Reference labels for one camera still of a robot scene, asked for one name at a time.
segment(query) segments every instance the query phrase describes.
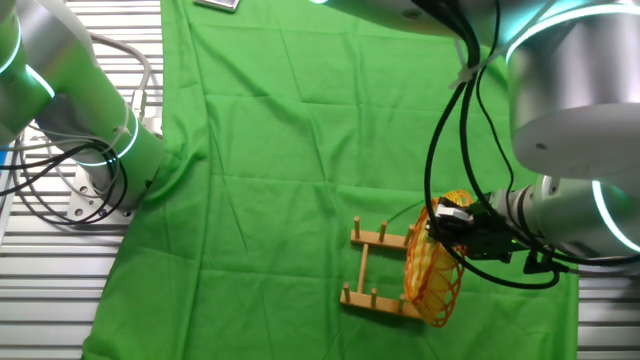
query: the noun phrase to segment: black cable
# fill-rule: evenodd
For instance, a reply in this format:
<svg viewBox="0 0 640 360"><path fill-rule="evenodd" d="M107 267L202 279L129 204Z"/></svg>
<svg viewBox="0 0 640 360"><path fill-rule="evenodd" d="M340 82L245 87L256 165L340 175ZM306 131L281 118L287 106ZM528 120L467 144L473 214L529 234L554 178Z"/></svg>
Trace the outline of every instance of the black cable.
<svg viewBox="0 0 640 360"><path fill-rule="evenodd" d="M80 145L77 146L69 151L73 151L74 154L76 155L77 153L79 153L82 150L86 150L89 148L88 146L89 144L84 144L84 145ZM29 164L20 164L20 165L15 165L15 164L11 164L11 165L0 165L0 170L24 170L24 169L31 169L34 167L39 167L39 166L44 166L44 165L48 165L51 164L52 162L58 161L58 160L67 160L69 159L71 156L67 156L67 153L62 153L60 155L56 155L54 157L50 157L46 160L42 160L39 162L35 162L35 163L29 163Z"/></svg>
<svg viewBox="0 0 640 360"><path fill-rule="evenodd" d="M18 196L21 198L22 202L25 204L25 206L26 206L26 207L27 207L27 208L28 208L28 209L29 209L29 210L30 210L30 211L31 211L35 216L37 216L38 218L40 218L41 220L43 220L43 221L45 221L45 222L47 222L47 223L53 224L53 225L69 225L69 226L70 226L70 225L88 225L88 224L93 224L93 223L99 222L99 221L103 220L104 218L106 218L107 216L111 215L113 212L115 212L115 211L116 211L116 209L117 209L117 208L120 206L120 204L124 201L124 198L125 198L126 193L127 193L127 190L128 190L128 179L127 179L127 176L126 176L126 170L124 169L124 166L123 166L123 165L122 165L122 163L121 163L121 162L119 162L119 161L115 161L115 162L111 161L111 159L113 159L113 158L116 158L116 157L117 157L117 156L116 156L116 154L115 154L115 152L114 152L113 150L110 150L110 152L108 152L108 153L102 153L102 152L107 148L107 146L105 146L104 144L102 144L102 143L100 143L100 142L94 142L94 143L91 143L91 144L88 144L88 145L89 145L89 147L90 147L90 148L92 148L92 149L94 149L94 150L96 150L96 151L100 152L100 154L103 156L103 158L105 159L105 162L106 162L106 166L107 166L107 167L108 167L108 169L109 169L109 172L110 172L111 177L115 176L115 168L114 168L114 167L115 167L115 166L120 166L120 170L121 170L121 172L122 172L122 174L123 174L123 190L122 190L122 194L121 194L120 198L118 199L118 201L116 202L116 204L112 207L112 209L111 209L111 210L109 210L109 211L107 211L107 212L103 213L103 210L104 210L104 208L106 207L106 205L107 205L108 201L110 200L110 198L111 198L111 196L112 196L112 193L113 193L113 190L114 190L114 188L115 188L115 184L116 184L116 183L115 183L115 182L112 182L112 184L110 185L110 187L109 187L109 189L108 189L108 191L107 191L106 197L105 197L105 199L103 200L103 203L101 204L101 206L100 206L100 207L99 207L99 208L98 208L94 213L92 213L92 214L88 215L87 217L85 217L85 218L83 218L83 219L80 219L80 220L71 220L71 219L67 218L66 216L63 216L63 215L58 214L58 213L57 213L53 208L51 208L51 206L49 206L49 204L47 204L47 202L46 202L46 201L45 201L45 200L44 200L44 199L43 199L43 198L42 198L42 197L37 193L37 191L33 188L33 185L32 185L32 184L33 184L33 182L35 181L35 177L34 177L34 179L30 179L30 178L29 178L29 174L27 173L27 171L23 169L23 171L24 171L24 176L25 176L25 179L26 179L25 184L26 184L27 186L29 186L29 187L30 187L30 189L31 189L31 191L32 191L33 195L36 197L36 199L37 199L37 200L40 202L40 204L42 204L42 205L43 205L47 210L49 210L49 211L52 213L52 215L57 216L58 218L60 218L60 219L62 219L62 220L64 220L64 221L55 221L55 220L51 220L51 219L47 218L46 216L39 214L39 213L38 213L38 212L37 212L37 211L36 211L36 210L35 210L35 209L34 209L34 208L33 208L33 207L32 207L32 206L31 206L27 201L26 201L26 198L24 197L24 194L22 194L22 193L18 193ZM64 157L66 157L66 158L70 158L71 156L73 156L73 155L70 155L70 152L66 152L66 153L64 153L63 155L64 155ZM50 171L52 168L54 168L55 166L59 165L59 163L61 163L61 162L62 162L62 161L64 161L64 160L65 160L65 159L59 160L59 161L58 161L58 162L56 162L56 163L55 163L55 165L54 165L54 166L52 166L51 168L49 168L49 169L45 169L46 171L44 171L44 173L46 173L46 172ZM17 178L16 173L14 173L14 174L13 174L13 176L14 176L14 181L15 181L16 183L18 183L18 178ZM94 217L96 217L96 216L100 216L100 217L99 217L98 219L91 220L92 218L94 218Z"/></svg>
<svg viewBox="0 0 640 360"><path fill-rule="evenodd" d="M49 165L49 166L47 166L44 170L42 170L41 172L39 172L38 174L36 174L36 175L35 175L32 179L30 179L29 181L24 182L24 183L22 183L22 184L18 184L18 183L16 182L16 186L14 186L13 188L11 188L11 189L7 189L7 190L4 190L4 191L0 191L0 196L6 196L6 195L9 195L9 194L13 194L13 193L15 193L15 192L18 192L19 190L24 189L25 187L27 187L27 186L29 186L29 185L32 185L35 181L37 181L38 179L40 179L41 177L43 177L46 173L48 173L49 171L51 171L51 169L53 169L53 168L55 168L56 166L60 165L64 160L66 160L66 159L68 159L68 158L70 158L70 157L72 157L72 156L76 155L76 154L77 154L77 153L79 153L80 151L82 151L82 150L86 150L86 149L88 149L88 148L89 148L88 144L85 144L85 145L78 146L78 147L76 147L76 148L74 148L74 149L70 150L70 151L68 152L68 157L67 157L67 158L62 157L62 158L58 158L58 159L54 160L52 163L50 163L50 165Z"/></svg>
<svg viewBox="0 0 640 360"><path fill-rule="evenodd" d="M435 213L433 212L433 207L431 206L431 170L433 169L433 159L436 154L436 148L438 147L438 141L440 140L440 136L442 135L442 130L444 129L449 116L451 116L451 112L453 112L453 109L458 103L458 99L460 98L460 95L462 95L462 92L464 91L466 86L467 84L465 83L458 85L453 95L451 96L451 99L449 99L447 107L440 116L440 120L438 120L436 129L433 131L431 143L429 144L429 150L427 152L427 162L424 167L424 196L427 213L429 214L429 219L431 219L430 226L432 227L432 230L434 234L436 234L436 236L438 234L439 228L438 222L436 221Z"/></svg>
<svg viewBox="0 0 640 360"><path fill-rule="evenodd" d="M462 28L464 29L464 34L465 37L463 38L463 40L465 40L465 43L467 44L467 49L468 49L468 64L467 66L469 68L475 66L477 63L480 62L480 44L477 40L477 37L475 35L475 32L473 31L473 28L471 27L471 25L468 23L468 21L464 18L462 12L454 7L452 9L452 13L456 14L459 17L459 23L462 25ZM499 23L500 21L500 17L496 16L496 22ZM499 30L499 26L496 26L496 32L498 32ZM468 112L469 112L469 106L470 106L470 102L471 102L471 98L473 97L473 90L475 87L475 82L476 82L476 74L472 75L471 80L469 81L469 83L467 84L461 84L460 86L457 87L456 92L454 93L454 95L452 96L449 105L447 106L447 109L445 109L445 112L443 113L443 116L440 120L440 122L438 123L438 125L436 126L436 131L434 132L434 136L432 137L431 140L431 144L429 147L429 153L427 155L427 165L425 167L425 200L427 203L427 211L429 213L429 218L432 220L430 222L431 226L433 227L433 231L435 232L435 236L437 237L437 233L438 233L438 225L437 225L437 219L435 217L435 214L433 212L433 208L431 207L431 188L430 188L430 176L431 176L431 168L433 166L433 157L434 157L434 153L435 153L435 148L437 147L437 142L439 140L439 137L441 135L442 129L444 128L444 125L446 124L446 121L451 113L451 110L453 108L453 106L455 106L455 103L457 102L457 100L460 97L460 93L464 91L464 97L463 97L463 103L462 103L462 112L461 112L461 127L464 129L464 135L461 134L461 143L465 143L466 140L466 121L468 118ZM487 274L485 272L483 272L482 270L476 268L475 266L473 266L472 264L466 262L464 259L462 259L462 257L460 257L455 250L453 250L452 247L450 247L448 244L442 243L442 245L445 247L445 249L447 250L447 252L449 252L451 254L451 256L458 261L460 264L462 264L462 266L464 266L466 269L468 269L469 271L473 272L474 274L480 276L481 278L491 281L495 284L498 285L502 285L502 286L507 286L507 287L511 287L511 288L517 288L517 289L527 289L527 290L540 290L540 289L548 289L550 287L555 286L558 281L560 280L560 276L559 273L557 271L553 271L554 273L554 277L551 281L547 282L547 283L543 283L543 284L526 284L526 283L517 283L517 282L512 282L512 281L508 281L508 280L504 280L504 279L500 279L498 277L495 277L493 275Z"/></svg>

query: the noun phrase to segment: orange wire basket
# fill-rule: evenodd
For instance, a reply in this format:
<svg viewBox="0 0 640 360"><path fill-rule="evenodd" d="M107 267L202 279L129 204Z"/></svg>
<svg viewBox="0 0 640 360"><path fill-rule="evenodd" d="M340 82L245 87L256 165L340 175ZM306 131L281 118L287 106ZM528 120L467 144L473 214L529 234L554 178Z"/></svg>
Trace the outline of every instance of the orange wire basket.
<svg viewBox="0 0 640 360"><path fill-rule="evenodd" d="M464 207L473 202L469 193L462 190L452 191L444 197ZM437 206L438 201L439 198L433 199L431 206ZM464 267L451 257L442 244L428 237L428 217L427 209L423 208L407 251L404 289L407 301L415 306L422 319L441 328L453 313ZM457 247L455 251L464 258L464 247Z"/></svg>

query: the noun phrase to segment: wooden peg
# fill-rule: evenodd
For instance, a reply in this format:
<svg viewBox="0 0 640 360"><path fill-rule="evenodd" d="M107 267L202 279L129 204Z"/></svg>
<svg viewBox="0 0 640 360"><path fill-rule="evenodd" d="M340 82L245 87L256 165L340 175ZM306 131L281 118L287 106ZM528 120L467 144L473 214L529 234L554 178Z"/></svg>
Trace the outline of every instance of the wooden peg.
<svg viewBox="0 0 640 360"><path fill-rule="evenodd" d="M360 216L353 218L353 229L356 232L356 239L360 239Z"/></svg>
<svg viewBox="0 0 640 360"><path fill-rule="evenodd" d="M409 225L409 231L407 231L407 236L404 237L404 246L409 245L409 241L413 236L413 232L416 231L416 226L414 224Z"/></svg>
<svg viewBox="0 0 640 360"><path fill-rule="evenodd" d="M376 307L376 302L378 301L378 289L371 289L371 307Z"/></svg>
<svg viewBox="0 0 640 360"><path fill-rule="evenodd" d="M369 257L369 244L362 247L362 259L360 260L360 275L358 276L358 293L364 291L364 275L367 272L367 258Z"/></svg>
<svg viewBox="0 0 640 360"><path fill-rule="evenodd" d="M382 222L382 226L380 227L380 238L378 238L380 242L384 241L384 235L387 233L387 225L388 223L386 221Z"/></svg>
<svg viewBox="0 0 640 360"><path fill-rule="evenodd" d="M405 301L407 301L407 296L405 294L400 295L400 301L398 301L398 312L402 312L402 307L404 306Z"/></svg>
<svg viewBox="0 0 640 360"><path fill-rule="evenodd" d="M342 285L342 291L344 291L344 300L346 302L351 302L351 290L349 290L349 283L344 283L344 285Z"/></svg>

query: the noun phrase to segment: green cloth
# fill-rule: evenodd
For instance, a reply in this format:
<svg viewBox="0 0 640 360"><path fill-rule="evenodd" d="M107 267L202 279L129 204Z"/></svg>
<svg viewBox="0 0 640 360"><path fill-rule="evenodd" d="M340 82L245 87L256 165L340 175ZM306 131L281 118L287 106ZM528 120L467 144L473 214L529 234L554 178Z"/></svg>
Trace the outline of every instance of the green cloth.
<svg viewBox="0 0 640 360"><path fill-rule="evenodd" d="M339 304L358 277L353 217L375 231L423 197L428 143L460 68L451 39L308 0L243 0L233 15L163 0L162 19L165 160L120 248L86 359L576 358L571 276L532 292L466 273L444 329ZM509 148L504 79L485 80ZM506 187L475 104L469 122L481 185ZM434 196L469 190L461 164L454 117ZM518 168L517 180L535 176ZM418 213L388 232L404 234ZM479 266L549 279L522 275L522 262ZM396 298L403 269L402 254L372 249L365 290Z"/></svg>

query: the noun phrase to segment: green backdrop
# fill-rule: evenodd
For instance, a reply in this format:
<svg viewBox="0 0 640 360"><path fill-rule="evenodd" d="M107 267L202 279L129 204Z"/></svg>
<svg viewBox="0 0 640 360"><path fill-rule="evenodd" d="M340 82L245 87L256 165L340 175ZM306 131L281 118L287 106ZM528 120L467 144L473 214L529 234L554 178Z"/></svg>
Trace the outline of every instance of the green backdrop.
<svg viewBox="0 0 640 360"><path fill-rule="evenodd" d="M243 0L233 15L163 0L162 18L165 160L122 243L86 359L576 358L573 277L530 292L467 273L444 329L339 304L358 276L353 216L376 230L423 196L426 149L460 67L451 39L307 0ZM503 73L483 86L508 148ZM469 121L481 185L506 187L476 104ZM456 122L434 195L469 189ZM519 186L534 179L517 169ZM418 213L389 232L404 234ZM548 279L522 275L522 260L481 267ZM365 290L397 297L403 267L372 250Z"/></svg>

